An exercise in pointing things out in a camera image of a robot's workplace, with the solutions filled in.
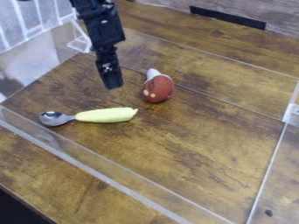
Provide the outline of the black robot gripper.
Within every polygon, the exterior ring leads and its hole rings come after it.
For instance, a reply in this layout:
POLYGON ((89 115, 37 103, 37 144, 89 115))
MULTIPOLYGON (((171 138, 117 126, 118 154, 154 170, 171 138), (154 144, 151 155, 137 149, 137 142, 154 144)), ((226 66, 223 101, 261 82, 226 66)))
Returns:
POLYGON ((117 44, 125 41, 126 34, 113 0, 70 0, 85 22, 90 40, 98 55, 97 66, 107 89, 123 86, 123 74, 118 62, 117 44))

